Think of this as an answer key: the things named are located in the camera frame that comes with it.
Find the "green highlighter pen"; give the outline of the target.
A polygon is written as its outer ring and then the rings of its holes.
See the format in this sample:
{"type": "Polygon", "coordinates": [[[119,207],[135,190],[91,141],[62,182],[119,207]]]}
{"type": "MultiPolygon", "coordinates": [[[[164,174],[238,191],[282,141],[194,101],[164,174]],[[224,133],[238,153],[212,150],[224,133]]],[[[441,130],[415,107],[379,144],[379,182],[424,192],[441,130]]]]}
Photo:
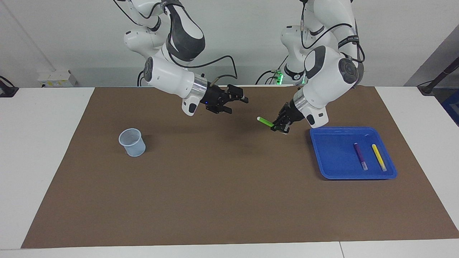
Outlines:
{"type": "MultiPolygon", "coordinates": [[[[257,117],[257,121],[259,121],[259,122],[261,122],[262,124],[268,126],[270,129],[271,129],[271,127],[273,126],[273,123],[272,123],[272,122],[269,122],[267,119],[264,119],[264,118],[262,118],[261,116],[258,116],[258,117],[257,117]]],[[[280,133],[282,133],[282,134],[288,134],[288,133],[289,133],[289,132],[282,132],[282,131],[278,131],[278,132],[280,132],[280,133]]]]}

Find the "purple highlighter pen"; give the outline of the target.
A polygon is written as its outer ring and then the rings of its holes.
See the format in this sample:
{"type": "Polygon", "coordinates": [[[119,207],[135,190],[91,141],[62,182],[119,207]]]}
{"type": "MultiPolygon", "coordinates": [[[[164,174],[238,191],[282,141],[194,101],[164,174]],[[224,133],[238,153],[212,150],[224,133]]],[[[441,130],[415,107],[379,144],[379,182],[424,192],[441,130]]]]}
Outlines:
{"type": "Polygon", "coordinates": [[[360,149],[360,145],[358,143],[354,143],[354,150],[356,151],[357,157],[359,159],[359,162],[363,168],[364,171],[368,171],[368,167],[366,164],[366,160],[364,159],[363,153],[360,149]]]}

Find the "yellow highlighter pen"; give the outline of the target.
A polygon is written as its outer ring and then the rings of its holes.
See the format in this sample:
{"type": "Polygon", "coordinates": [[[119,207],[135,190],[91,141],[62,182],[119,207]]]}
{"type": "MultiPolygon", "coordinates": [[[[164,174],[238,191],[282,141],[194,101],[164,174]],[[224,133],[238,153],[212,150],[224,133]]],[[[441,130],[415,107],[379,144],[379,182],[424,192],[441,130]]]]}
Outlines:
{"type": "Polygon", "coordinates": [[[376,144],[372,144],[372,150],[374,152],[374,155],[375,155],[375,157],[377,159],[378,164],[380,165],[381,170],[386,172],[387,171],[387,167],[386,167],[386,165],[384,163],[382,155],[381,155],[381,153],[380,153],[380,151],[379,151],[379,149],[378,149],[376,144]]]}

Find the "blue plastic tray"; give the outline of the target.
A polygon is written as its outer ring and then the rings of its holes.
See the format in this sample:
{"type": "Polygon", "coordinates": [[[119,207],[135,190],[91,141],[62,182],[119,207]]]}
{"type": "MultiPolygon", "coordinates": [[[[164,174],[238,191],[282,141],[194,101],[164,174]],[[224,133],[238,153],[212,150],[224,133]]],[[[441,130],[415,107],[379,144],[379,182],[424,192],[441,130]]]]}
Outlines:
{"type": "Polygon", "coordinates": [[[320,173],[330,180],[391,180],[397,169],[378,131],[372,127],[320,127],[310,129],[320,173]],[[360,145],[368,171],[364,171],[354,143],[360,145]],[[372,150],[376,144],[387,171],[381,170],[372,150]]]}

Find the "brown paper table mat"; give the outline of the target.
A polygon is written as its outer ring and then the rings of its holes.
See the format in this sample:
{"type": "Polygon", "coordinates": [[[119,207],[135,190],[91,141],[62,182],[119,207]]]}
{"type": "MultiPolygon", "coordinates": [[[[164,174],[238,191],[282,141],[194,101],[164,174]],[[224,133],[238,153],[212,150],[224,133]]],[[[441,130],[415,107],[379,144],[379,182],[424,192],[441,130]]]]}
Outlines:
{"type": "Polygon", "coordinates": [[[328,104],[331,126],[369,126],[392,180],[326,180],[305,121],[285,135],[272,119],[296,91],[251,87],[233,114],[153,88],[96,88],[22,248],[459,238],[454,222],[373,87],[328,104]],[[146,151],[129,156],[125,129],[146,151]]]}

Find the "translucent plastic cup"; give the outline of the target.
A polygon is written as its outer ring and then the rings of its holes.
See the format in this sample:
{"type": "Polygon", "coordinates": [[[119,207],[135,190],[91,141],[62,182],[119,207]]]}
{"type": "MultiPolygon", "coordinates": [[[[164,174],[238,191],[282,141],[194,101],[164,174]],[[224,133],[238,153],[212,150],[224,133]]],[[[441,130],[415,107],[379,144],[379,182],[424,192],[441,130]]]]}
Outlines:
{"type": "Polygon", "coordinates": [[[118,142],[131,157],[139,157],[146,151],[142,133],[136,128],[125,129],[118,137],[118,142]]]}

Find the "black stand pole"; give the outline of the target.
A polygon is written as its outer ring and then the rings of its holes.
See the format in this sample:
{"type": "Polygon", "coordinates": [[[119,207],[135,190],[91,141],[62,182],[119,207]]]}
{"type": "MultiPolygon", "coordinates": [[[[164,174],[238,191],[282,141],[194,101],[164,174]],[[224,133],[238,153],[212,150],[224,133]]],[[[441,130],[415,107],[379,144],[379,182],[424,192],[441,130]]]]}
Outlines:
{"type": "Polygon", "coordinates": [[[436,78],[416,86],[420,93],[424,96],[434,96],[434,88],[446,78],[449,74],[459,68],[459,57],[457,57],[451,64],[449,64],[436,78]]]}

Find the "white power socket box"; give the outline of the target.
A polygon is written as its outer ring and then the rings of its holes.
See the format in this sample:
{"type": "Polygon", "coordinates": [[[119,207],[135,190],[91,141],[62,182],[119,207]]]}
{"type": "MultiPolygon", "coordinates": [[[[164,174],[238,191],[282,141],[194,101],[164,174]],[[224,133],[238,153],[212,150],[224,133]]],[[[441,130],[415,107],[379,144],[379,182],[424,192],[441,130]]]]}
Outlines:
{"type": "Polygon", "coordinates": [[[37,79],[41,87],[76,87],[77,80],[70,70],[40,73],[37,79]]]}

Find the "blue storage bin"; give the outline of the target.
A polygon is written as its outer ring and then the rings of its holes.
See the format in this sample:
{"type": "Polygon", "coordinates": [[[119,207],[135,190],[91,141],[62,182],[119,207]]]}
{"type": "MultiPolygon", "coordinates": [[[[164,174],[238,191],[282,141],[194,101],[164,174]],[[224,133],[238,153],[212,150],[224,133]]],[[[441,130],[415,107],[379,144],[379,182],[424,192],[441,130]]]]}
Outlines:
{"type": "Polygon", "coordinates": [[[441,103],[451,119],[459,126],[459,89],[441,103]]]}

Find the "black clamp mount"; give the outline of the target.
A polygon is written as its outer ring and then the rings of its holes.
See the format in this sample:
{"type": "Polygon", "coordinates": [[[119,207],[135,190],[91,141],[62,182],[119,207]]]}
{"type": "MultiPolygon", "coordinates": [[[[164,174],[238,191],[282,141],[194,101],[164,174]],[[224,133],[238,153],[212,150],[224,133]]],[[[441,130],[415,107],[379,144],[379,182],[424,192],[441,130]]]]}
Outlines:
{"type": "Polygon", "coordinates": [[[10,80],[0,76],[0,98],[13,97],[18,90],[19,88],[13,85],[10,80]]]}

